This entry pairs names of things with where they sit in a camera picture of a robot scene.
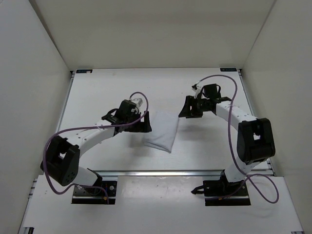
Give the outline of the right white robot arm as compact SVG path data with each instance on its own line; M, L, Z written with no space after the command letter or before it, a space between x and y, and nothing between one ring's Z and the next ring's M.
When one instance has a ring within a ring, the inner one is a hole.
M200 118L204 112L212 112L227 121L228 130L237 131L233 164L221 173L218 184L222 194L230 195L256 165L274 156L271 123L243 111L229 97L222 97L217 84L195 84L192 89L195 95L186 96L179 118Z

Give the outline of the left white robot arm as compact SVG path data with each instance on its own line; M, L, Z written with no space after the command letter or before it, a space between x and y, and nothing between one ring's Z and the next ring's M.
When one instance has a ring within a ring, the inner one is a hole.
M48 175L61 186L75 183L84 185L91 194L99 193L102 188L101 176L90 169L80 167L80 157L119 133L151 132L149 112L140 111L142 103L141 98L123 100L118 108L104 115L93 129L82 130L69 137L53 137L45 155Z

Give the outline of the white skirt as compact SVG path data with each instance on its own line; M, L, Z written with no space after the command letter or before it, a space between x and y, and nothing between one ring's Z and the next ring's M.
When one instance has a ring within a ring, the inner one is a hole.
M171 153L178 129L178 123L179 118L177 113L156 112L152 117L152 131L144 134L144 145Z

